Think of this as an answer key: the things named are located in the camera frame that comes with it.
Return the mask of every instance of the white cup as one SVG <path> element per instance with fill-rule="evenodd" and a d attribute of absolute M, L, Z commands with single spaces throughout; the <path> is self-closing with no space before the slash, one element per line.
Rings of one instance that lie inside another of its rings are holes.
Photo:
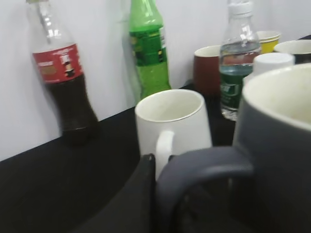
<path fill-rule="evenodd" d="M 254 71 L 243 79 L 244 85 L 260 74 L 274 69 L 295 65 L 295 57 L 291 54 L 272 52 L 257 56 L 254 59 Z"/>
<path fill-rule="evenodd" d="M 205 101 L 195 91 L 156 93 L 138 103 L 135 113 L 140 153 L 155 155 L 156 179 L 171 155 L 212 146 Z"/>

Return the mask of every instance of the brown mug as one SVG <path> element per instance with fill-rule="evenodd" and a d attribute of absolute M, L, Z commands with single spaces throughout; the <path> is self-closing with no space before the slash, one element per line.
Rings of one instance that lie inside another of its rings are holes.
<path fill-rule="evenodd" d="M 195 90 L 207 96 L 220 96 L 220 46 L 210 46 L 194 53 Z"/>

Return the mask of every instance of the green bottle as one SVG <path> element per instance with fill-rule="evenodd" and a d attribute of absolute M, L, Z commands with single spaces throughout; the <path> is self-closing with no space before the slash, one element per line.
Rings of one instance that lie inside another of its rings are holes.
<path fill-rule="evenodd" d="M 163 19 L 154 0 L 132 0 L 130 36 L 141 98 L 171 89 Z"/>

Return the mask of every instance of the dark cup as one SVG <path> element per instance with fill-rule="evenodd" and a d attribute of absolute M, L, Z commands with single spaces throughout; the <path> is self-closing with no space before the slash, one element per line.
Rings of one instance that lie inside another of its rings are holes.
<path fill-rule="evenodd" d="M 232 147 L 188 152 L 157 181 L 160 226 L 196 184 L 232 178 L 232 198 L 257 232 L 311 232 L 311 65 L 270 71 L 243 90 Z"/>
<path fill-rule="evenodd" d="M 293 40 L 274 47 L 275 52 L 289 53 L 295 56 L 296 64 L 311 62 L 311 40 Z"/>
<path fill-rule="evenodd" d="M 194 53 L 193 82 L 196 91 L 207 96 L 220 96 L 220 46 L 210 46 Z"/>

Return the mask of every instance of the cola bottle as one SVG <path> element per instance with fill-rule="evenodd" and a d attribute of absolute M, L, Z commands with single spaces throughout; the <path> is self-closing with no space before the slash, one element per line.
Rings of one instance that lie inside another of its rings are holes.
<path fill-rule="evenodd" d="M 59 113 L 62 138 L 81 145 L 98 135 L 98 119 L 86 93 L 77 45 L 52 12 L 48 0 L 26 0 L 31 49 Z"/>

